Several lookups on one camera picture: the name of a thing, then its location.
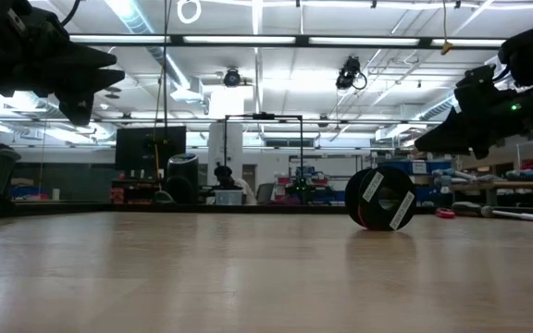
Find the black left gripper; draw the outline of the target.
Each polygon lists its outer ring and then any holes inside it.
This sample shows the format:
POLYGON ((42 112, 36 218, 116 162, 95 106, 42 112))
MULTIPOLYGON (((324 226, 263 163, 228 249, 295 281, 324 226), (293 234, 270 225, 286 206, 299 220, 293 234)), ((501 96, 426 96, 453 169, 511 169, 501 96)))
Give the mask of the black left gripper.
POLYGON ((0 0, 0 94, 33 91, 39 96, 56 92, 60 111, 77 126, 90 123, 94 95, 123 80, 125 73, 105 68, 117 57, 72 43, 65 26, 75 10, 58 16, 31 5, 29 0, 0 0))

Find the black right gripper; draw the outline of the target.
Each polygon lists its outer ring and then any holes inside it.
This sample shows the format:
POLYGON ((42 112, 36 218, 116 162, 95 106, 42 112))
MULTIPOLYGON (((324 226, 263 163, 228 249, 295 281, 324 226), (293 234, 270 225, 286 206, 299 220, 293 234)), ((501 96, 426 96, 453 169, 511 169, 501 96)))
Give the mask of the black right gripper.
POLYGON ((483 159, 492 145, 514 135, 514 90, 461 86, 454 95, 461 112, 452 108, 441 124, 416 139, 419 152, 470 155, 472 149, 477 159, 483 159))

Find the black plastic wire spool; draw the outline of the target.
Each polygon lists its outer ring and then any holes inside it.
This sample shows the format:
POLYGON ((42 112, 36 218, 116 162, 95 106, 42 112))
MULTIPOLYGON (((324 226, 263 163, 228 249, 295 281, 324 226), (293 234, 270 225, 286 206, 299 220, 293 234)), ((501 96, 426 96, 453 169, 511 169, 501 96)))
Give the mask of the black plastic wire spool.
POLYGON ((396 231, 415 213, 415 185, 398 168, 367 168, 350 178, 344 202, 358 225, 374 231, 396 231))

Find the wooden workbench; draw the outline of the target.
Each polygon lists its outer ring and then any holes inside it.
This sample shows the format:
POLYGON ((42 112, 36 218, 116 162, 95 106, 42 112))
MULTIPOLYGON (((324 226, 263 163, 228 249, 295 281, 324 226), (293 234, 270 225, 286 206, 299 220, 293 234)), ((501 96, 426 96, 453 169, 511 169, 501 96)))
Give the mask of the wooden workbench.
POLYGON ((484 191, 486 196, 486 203, 488 205, 496 205, 497 190, 532 190, 533 181, 493 181, 493 182, 469 182, 453 184, 450 186, 452 192, 457 191, 484 191))

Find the thin black hanging pole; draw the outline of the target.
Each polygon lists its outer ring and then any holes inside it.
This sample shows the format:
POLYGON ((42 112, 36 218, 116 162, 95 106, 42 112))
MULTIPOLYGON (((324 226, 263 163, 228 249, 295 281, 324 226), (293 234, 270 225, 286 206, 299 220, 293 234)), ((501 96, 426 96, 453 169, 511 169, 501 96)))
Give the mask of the thin black hanging pole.
POLYGON ((164 41, 163 41, 163 139, 162 144, 164 146, 168 145, 168 130, 167 130, 167 84, 168 84, 168 77, 167 77, 167 30, 168 30, 168 22, 169 22, 169 15, 170 15, 170 6, 171 4, 168 2, 168 0, 164 0, 164 41))

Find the black monitor screen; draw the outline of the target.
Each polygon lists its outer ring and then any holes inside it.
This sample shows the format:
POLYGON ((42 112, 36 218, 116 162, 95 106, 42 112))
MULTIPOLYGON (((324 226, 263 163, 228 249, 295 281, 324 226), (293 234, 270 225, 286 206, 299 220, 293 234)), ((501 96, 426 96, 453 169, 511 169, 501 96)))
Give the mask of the black monitor screen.
POLYGON ((164 168, 170 157, 186 151, 183 126, 118 129, 115 167, 118 170, 164 168))

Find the hanging yellow plug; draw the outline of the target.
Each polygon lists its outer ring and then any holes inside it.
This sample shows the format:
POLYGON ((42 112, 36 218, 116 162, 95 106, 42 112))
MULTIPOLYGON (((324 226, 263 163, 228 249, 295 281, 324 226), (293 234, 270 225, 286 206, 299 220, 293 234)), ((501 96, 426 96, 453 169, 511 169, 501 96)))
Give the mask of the hanging yellow plug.
POLYGON ((441 45, 440 54, 445 56, 452 50, 452 43, 448 40, 448 27, 447 27, 447 2, 441 0, 442 4, 442 31, 443 31, 443 43, 441 45))

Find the black overhead light beam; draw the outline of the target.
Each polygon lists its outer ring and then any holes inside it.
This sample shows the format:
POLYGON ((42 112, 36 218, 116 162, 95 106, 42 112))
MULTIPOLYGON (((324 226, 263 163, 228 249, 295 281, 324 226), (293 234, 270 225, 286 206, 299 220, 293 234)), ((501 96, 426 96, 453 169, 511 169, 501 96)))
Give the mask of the black overhead light beam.
POLYGON ((202 34, 87 34, 70 36, 74 43, 89 46, 171 46, 171 47, 293 47, 435 49, 443 46, 440 37, 404 36, 319 36, 319 35, 202 35, 202 34))

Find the white plastic container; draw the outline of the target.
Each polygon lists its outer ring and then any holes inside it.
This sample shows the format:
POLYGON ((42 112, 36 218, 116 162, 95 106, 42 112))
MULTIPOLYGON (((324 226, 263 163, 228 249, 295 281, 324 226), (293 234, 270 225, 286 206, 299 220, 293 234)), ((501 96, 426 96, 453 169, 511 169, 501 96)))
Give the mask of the white plastic container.
POLYGON ((242 190, 214 190, 215 205, 243 205, 244 193, 242 190))

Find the grey handled screwdriver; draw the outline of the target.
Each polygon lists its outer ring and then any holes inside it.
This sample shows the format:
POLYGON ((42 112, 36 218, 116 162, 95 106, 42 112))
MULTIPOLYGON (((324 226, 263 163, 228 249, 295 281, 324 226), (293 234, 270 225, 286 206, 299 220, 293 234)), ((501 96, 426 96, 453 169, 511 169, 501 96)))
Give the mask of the grey handled screwdriver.
POLYGON ((460 216, 479 216, 485 218, 513 218, 533 221, 533 214, 515 213, 498 210, 493 206, 480 205, 471 202, 456 202, 452 205, 452 210, 460 216))

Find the black aluminium table frame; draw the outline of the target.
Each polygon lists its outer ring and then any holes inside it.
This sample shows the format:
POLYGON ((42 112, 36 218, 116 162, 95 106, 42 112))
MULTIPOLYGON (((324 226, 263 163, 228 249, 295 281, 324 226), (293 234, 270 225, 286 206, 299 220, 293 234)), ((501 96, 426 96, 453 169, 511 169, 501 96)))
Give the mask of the black aluminium table frame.
POLYGON ((0 218, 20 216, 52 216, 80 213, 193 213, 193 214, 302 214, 344 215, 341 206, 314 205, 176 205, 176 204, 112 204, 112 203, 46 203, 12 202, 0 194, 0 218))

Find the black background rig frame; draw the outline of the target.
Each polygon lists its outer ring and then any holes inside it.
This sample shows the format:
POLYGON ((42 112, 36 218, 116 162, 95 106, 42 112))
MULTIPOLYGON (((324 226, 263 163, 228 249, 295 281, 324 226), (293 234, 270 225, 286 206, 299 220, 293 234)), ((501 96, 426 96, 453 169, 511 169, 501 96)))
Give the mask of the black background rig frame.
POLYGON ((283 123, 288 119, 296 119, 299 121, 300 132, 300 173, 296 174, 295 181, 293 182, 295 192, 300 199, 301 204, 305 204, 305 190, 307 186, 307 180, 304 176, 304 118, 301 115, 276 115, 267 112, 258 112, 254 114, 240 114, 240 115, 225 115, 222 121, 223 123, 223 165, 227 165, 228 158, 228 122, 233 117, 251 118, 254 122, 277 120, 279 123, 283 123))

